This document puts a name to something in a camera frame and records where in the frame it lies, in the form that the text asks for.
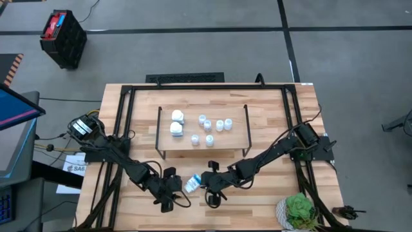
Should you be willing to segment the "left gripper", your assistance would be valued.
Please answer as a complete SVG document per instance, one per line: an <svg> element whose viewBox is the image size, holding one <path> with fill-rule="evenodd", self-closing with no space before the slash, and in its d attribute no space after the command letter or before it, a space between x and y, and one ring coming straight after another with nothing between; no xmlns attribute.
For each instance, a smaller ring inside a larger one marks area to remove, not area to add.
<svg viewBox="0 0 412 232"><path fill-rule="evenodd" d="M182 186L186 185L189 177L176 175L176 168L170 167L164 170L162 178L153 176L149 179L149 192L155 198L153 204L160 204L162 213L168 213L174 208L174 200L177 198L188 198L181 191Z"/></svg>

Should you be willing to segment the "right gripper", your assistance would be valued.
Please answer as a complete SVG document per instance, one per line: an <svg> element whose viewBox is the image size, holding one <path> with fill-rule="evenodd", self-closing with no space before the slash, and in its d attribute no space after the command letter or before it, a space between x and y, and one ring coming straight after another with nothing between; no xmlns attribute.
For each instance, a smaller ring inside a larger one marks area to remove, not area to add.
<svg viewBox="0 0 412 232"><path fill-rule="evenodd" d="M218 162L210 160L208 167L212 171L204 171L201 174L201 189L204 189L206 193L221 193L225 188L232 185L232 173L229 171L218 172L220 165Z"/></svg>

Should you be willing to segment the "wooden shelf with black frame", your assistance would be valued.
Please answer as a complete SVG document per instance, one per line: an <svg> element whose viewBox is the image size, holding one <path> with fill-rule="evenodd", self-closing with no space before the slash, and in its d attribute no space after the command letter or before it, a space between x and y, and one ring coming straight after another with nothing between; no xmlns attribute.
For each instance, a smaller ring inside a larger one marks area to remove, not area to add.
<svg viewBox="0 0 412 232"><path fill-rule="evenodd" d="M202 151L202 150L241 150L246 156L252 147L250 132L250 122L248 116L248 106L235 106L228 108L186 108L182 110L184 114L183 135L173 137L170 133L170 125L173 122L172 110L158 108L156 123L155 150L162 159L166 159L168 151ZM205 115L206 120L212 122L211 131L205 131L199 125L198 117ZM216 121L232 119L232 129L230 131L216 131ZM200 144L193 146L191 136L198 135ZM205 138L207 135L214 137L214 145L207 147Z"/></svg>

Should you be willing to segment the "green succulent in white pot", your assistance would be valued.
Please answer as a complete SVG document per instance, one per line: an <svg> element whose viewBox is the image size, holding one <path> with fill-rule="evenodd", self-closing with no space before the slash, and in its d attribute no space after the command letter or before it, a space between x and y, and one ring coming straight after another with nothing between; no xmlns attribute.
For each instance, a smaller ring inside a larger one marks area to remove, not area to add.
<svg viewBox="0 0 412 232"><path fill-rule="evenodd" d="M284 229L296 232L318 232L319 211L303 193L279 201L275 213L277 221Z"/></svg>

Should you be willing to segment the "white printed paper sheet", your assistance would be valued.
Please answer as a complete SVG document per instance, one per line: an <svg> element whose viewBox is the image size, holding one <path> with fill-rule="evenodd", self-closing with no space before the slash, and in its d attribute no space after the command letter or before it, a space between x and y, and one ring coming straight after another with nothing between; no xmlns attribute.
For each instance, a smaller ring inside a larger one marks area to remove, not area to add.
<svg viewBox="0 0 412 232"><path fill-rule="evenodd" d="M85 162L85 153L76 153L74 155L67 155L63 165L63 170L76 175L84 176L87 168ZM57 186L57 194L74 194L79 195L80 189L71 188L62 184Z"/></svg>

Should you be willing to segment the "black handheld tool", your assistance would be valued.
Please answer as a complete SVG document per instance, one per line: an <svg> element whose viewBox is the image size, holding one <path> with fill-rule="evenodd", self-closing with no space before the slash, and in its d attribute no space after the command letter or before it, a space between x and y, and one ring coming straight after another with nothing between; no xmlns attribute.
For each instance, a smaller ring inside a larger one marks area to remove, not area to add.
<svg viewBox="0 0 412 232"><path fill-rule="evenodd" d="M347 220L355 220L359 217L358 213L366 213L366 211L354 209L351 206L343 206L332 208L332 213Z"/></svg>

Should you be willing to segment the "backlit black keyboard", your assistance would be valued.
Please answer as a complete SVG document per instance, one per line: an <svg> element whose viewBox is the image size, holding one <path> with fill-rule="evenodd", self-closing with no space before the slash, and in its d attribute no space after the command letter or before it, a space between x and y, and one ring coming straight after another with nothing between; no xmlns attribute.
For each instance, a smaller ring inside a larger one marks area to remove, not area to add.
<svg viewBox="0 0 412 232"><path fill-rule="evenodd" d="M0 225L15 218L15 189L13 186L0 188Z"/></svg>

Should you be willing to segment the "black plastic crate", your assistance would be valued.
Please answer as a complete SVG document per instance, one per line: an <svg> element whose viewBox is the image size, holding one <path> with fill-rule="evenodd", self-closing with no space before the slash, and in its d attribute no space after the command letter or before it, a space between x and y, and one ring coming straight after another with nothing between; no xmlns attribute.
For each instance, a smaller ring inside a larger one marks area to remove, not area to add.
<svg viewBox="0 0 412 232"><path fill-rule="evenodd" d="M57 12L66 13L61 29L57 37L51 41L42 40L41 34L41 49L46 52L61 69L75 70L79 66L86 45L87 33L76 20L71 10L54 10L51 14Z"/></svg>

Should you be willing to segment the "monitor with blue screen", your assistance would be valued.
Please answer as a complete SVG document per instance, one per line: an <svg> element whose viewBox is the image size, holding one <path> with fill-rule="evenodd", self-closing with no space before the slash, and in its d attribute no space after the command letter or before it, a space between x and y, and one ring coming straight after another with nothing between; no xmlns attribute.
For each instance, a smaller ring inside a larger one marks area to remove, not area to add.
<svg viewBox="0 0 412 232"><path fill-rule="evenodd" d="M0 83L0 131L45 114L43 108Z"/></svg>

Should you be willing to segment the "dark chair base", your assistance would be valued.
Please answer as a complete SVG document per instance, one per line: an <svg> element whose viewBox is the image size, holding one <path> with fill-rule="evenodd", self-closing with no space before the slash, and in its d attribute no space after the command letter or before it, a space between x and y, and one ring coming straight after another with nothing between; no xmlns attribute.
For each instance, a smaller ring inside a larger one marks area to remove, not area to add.
<svg viewBox="0 0 412 232"><path fill-rule="evenodd" d="M402 128L406 135L412 137L412 109L406 115L382 125L382 130L385 132L391 132L395 128Z"/></svg>

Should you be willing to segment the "red case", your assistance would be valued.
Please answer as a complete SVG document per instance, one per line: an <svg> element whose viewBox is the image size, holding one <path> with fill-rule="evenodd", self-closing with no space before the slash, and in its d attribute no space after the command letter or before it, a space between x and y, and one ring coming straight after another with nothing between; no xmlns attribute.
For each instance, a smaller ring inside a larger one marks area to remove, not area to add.
<svg viewBox="0 0 412 232"><path fill-rule="evenodd" d="M60 27L57 27L56 24L61 14L64 14L66 17L66 13L64 12L57 12L57 13L51 14L45 26L45 29L43 30L43 33L41 35L42 40L51 41L57 37L62 25Z"/></svg>

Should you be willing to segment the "black orange striped mat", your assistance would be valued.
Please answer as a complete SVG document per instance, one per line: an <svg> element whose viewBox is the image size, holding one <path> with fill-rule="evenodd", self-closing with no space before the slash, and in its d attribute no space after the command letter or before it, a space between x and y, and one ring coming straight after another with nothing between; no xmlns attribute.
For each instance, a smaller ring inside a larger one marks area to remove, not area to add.
<svg viewBox="0 0 412 232"><path fill-rule="evenodd" d="M0 84L10 87L23 57L22 53L0 54Z"/></svg>

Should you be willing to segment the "black aluminium table frame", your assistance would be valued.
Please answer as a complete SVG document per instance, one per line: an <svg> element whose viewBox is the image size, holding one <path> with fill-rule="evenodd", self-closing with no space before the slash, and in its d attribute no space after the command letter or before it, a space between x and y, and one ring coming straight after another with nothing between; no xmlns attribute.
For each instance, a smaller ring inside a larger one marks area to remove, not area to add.
<svg viewBox="0 0 412 232"><path fill-rule="evenodd" d="M122 91L120 84L108 84L100 105L100 120L109 134L122 133L126 119L131 121L130 155L137 160L155 160L160 166L174 166L182 179L207 170L210 160L219 162L220 168L242 158L239 150L226 151L168 151L162 159L155 146L165 136L156 129L158 109L196 110L198 114L248 108L250 131L245 144L250 146L249 156L254 157L267 149L273 140L288 127L282 93L277 89L258 84L221 83L174 84L157 87L153 84L138 86L135 96ZM227 200L217 209L209 208L204 192L199 189L170 213L162 213L154 204L153 196L138 189L128 178L120 186L114 228L117 231L168 231L168 230L274 230L280 225L275 214L276 204L298 192L294 163L283 156L265 166L248 189L228 188Z"/></svg>

